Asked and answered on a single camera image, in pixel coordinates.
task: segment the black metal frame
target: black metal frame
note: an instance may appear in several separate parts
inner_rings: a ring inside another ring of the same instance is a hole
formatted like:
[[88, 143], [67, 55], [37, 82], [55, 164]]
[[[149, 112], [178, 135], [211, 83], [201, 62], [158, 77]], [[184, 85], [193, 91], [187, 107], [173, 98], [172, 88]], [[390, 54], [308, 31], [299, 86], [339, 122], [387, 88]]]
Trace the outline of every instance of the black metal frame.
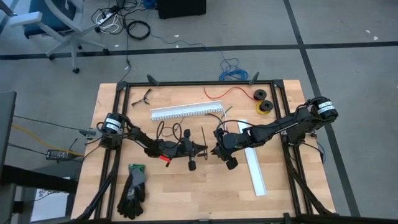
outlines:
[[[162, 82], [159, 83], [160, 86], [195, 86], [195, 85], [248, 85], [248, 81], [208, 81], [208, 82]], [[275, 111], [276, 111], [276, 116], [277, 119], [281, 118], [281, 113], [280, 113], [280, 108], [278, 104], [278, 99], [276, 95], [276, 87], [280, 90], [280, 94], [282, 96], [282, 102], [284, 104], [284, 109], [286, 114], [290, 113], [289, 110], [289, 105], [287, 102], [287, 97], [286, 97], [286, 92], [285, 88], [283, 85], [283, 80], [258, 80], [255, 81], [255, 85], [269, 85], [271, 88], [271, 93], [272, 93], [272, 100], [274, 102], [275, 106]], [[118, 106], [121, 98], [122, 91], [124, 90], [124, 101], [123, 101], [123, 107], [122, 107], [122, 114], [126, 115], [127, 114], [127, 107], [128, 107], [128, 99], [129, 99], [129, 90], [132, 87], [136, 86], [154, 86], [153, 83], [118, 83], [116, 87], [116, 95], [114, 98], [114, 104], [113, 104], [113, 112], [118, 112]], [[290, 152], [289, 152], [289, 146], [287, 145], [286, 142], [284, 142], [282, 138], [282, 148], [284, 150], [284, 157], [286, 164], [289, 161], [290, 162]], [[114, 162], [119, 164], [120, 162], [120, 150], [116, 151], [115, 154], [115, 159]], [[298, 147], [295, 148], [294, 150], [295, 157], [296, 157], [296, 164], [298, 167], [298, 174], [299, 176], [303, 179], [305, 183], [305, 174], [302, 169], [302, 161], [300, 159], [300, 152]], [[103, 168], [102, 168], [102, 173], [101, 173], [101, 181], [100, 181], [100, 186], [103, 184], [104, 180], [106, 179], [107, 173], [108, 173], [108, 166], [109, 166], [109, 159], [111, 156], [111, 151], [109, 149], [106, 150], [105, 152], [105, 157], [103, 161]], [[294, 205], [294, 211], [296, 216], [300, 215], [301, 208], [300, 208], [300, 203], [299, 203], [299, 196], [297, 193], [296, 185], [294, 178], [292, 175], [288, 173], [289, 177], [289, 185], [290, 185], [290, 191], [292, 194], [292, 201]], [[117, 182], [117, 175], [118, 174], [118, 169], [115, 175], [115, 178], [113, 179], [111, 183], [111, 190], [109, 194], [109, 200], [108, 200], [108, 208], [106, 211], [106, 218], [111, 219], [112, 213], [113, 213], [113, 204], [114, 204], [114, 195], [116, 191], [116, 182]], [[303, 195], [305, 198], [305, 207], [307, 209], [308, 214], [312, 214], [312, 206], [310, 204], [309, 199], [307, 196], [304, 194]], [[95, 211], [95, 218], [100, 218], [101, 214], [101, 209], [102, 209], [102, 203], [100, 202], [96, 211]], [[193, 222], [198, 222], [198, 220], [176, 220], [176, 221], [162, 221], [161, 223], [193, 223]], [[275, 223], [275, 222], [285, 222], [283, 218], [253, 218], [253, 219], [233, 219], [233, 220], [212, 220], [212, 223]]]

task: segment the black glove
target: black glove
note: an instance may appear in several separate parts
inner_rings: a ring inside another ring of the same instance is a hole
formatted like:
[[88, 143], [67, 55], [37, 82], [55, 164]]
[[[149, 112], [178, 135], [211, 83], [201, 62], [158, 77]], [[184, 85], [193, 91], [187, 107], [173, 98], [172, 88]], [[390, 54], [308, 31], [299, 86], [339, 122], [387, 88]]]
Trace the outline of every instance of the black glove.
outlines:
[[118, 204], [118, 212], [131, 220], [144, 213], [140, 202], [145, 200], [145, 174], [144, 165], [129, 166], [129, 177], [123, 188], [123, 193]]

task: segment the wooden tabletop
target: wooden tabletop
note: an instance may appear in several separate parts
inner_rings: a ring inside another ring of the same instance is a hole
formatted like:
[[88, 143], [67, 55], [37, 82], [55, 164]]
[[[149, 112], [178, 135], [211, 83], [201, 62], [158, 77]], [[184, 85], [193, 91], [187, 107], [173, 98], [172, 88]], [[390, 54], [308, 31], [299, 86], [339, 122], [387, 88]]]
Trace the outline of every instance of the wooden tabletop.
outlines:
[[[284, 84], [290, 110], [294, 112], [295, 108], [305, 101], [300, 82], [298, 80], [285, 80]], [[148, 90], [148, 87], [132, 87], [129, 94], [127, 116], [134, 125], [140, 127], [150, 138], [155, 139], [159, 121], [151, 121], [149, 110], [211, 101], [204, 94], [203, 87], [151, 87], [152, 91], [148, 96], [150, 105], [139, 103], [135, 107], [130, 104], [140, 100]], [[210, 96], [220, 96], [231, 87], [233, 85], [206, 86], [206, 90]], [[257, 89], [263, 89], [267, 92], [267, 99], [272, 101], [269, 85], [239, 85], [239, 87], [246, 90], [250, 95]], [[112, 111], [115, 89], [115, 83], [102, 84], [100, 86], [91, 127], [95, 127], [98, 122], [104, 121], [106, 115]], [[285, 113], [279, 94], [278, 99], [282, 116], [284, 116]], [[239, 89], [230, 91], [220, 100], [222, 100], [225, 109], [233, 106], [227, 113], [228, 119], [246, 119], [253, 124], [267, 124], [276, 119], [274, 110], [268, 115], [259, 115], [254, 110], [256, 102], [250, 100]], [[121, 98], [119, 112], [121, 111], [122, 102], [123, 98]], [[165, 120], [165, 125], [172, 126], [180, 121], [180, 118], [167, 119]], [[203, 127], [209, 151], [216, 144], [213, 131], [217, 125], [218, 120], [212, 116], [186, 117], [181, 124], [183, 130], [191, 130], [191, 140], [197, 144], [204, 144], [201, 133], [201, 127]], [[238, 124], [236, 123], [228, 123], [228, 129], [230, 132], [239, 132]], [[170, 130], [166, 129], [164, 134], [170, 134]], [[175, 141], [172, 137], [164, 139]], [[306, 143], [317, 146], [316, 140], [311, 137], [306, 138]], [[88, 145], [85, 154], [91, 152], [96, 146], [96, 143]], [[83, 163], [72, 218], [76, 218], [84, 211], [98, 190], [104, 152], [105, 149], [103, 148], [96, 150]], [[300, 152], [308, 186], [327, 209], [334, 211], [319, 152], [306, 145], [300, 146]], [[256, 148], [256, 153], [267, 189], [267, 195], [262, 197], [256, 197], [254, 194], [243, 150], [233, 154], [239, 162], [237, 168], [233, 170], [228, 170], [225, 162], [221, 159], [209, 155], [207, 161], [203, 157], [195, 158], [197, 169], [190, 172], [187, 158], [174, 159], [169, 167], [165, 167], [164, 161], [147, 157], [143, 148], [135, 142], [125, 139], [121, 151], [112, 220], [129, 220], [116, 211], [116, 206], [119, 203], [123, 186], [128, 177], [127, 167], [129, 164], [134, 163], [145, 164], [147, 175], [146, 200], [142, 204], [144, 213], [135, 219], [137, 221], [275, 218], [282, 217], [285, 212], [289, 212], [291, 216], [294, 216], [280, 136], [275, 135], [264, 146]], [[300, 195], [300, 203], [303, 205], [300, 187], [297, 188]], [[109, 188], [103, 200], [103, 217], [105, 217], [107, 209], [108, 196]]]

